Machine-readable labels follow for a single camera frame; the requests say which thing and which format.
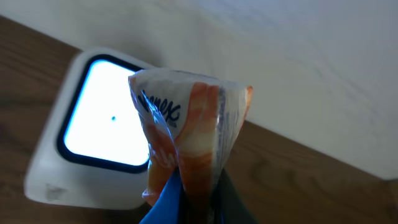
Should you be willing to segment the orange tissue pack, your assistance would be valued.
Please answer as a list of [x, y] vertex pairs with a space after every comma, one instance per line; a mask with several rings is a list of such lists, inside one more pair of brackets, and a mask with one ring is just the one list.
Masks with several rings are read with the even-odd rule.
[[152, 68], [128, 78], [131, 97], [149, 145], [150, 205], [179, 170], [188, 219], [213, 223], [210, 205], [252, 100], [252, 86], [197, 73]]

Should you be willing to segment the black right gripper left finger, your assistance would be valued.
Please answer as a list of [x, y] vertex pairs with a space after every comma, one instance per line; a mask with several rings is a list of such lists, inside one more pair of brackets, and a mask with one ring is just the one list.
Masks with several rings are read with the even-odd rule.
[[179, 224], [182, 181], [180, 172], [175, 169], [168, 179], [159, 199], [140, 224]]

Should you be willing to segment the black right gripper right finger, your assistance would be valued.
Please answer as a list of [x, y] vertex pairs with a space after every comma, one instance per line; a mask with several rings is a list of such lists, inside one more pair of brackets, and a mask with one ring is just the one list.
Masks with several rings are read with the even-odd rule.
[[257, 224], [239, 198], [228, 173], [223, 169], [217, 186], [217, 223]]

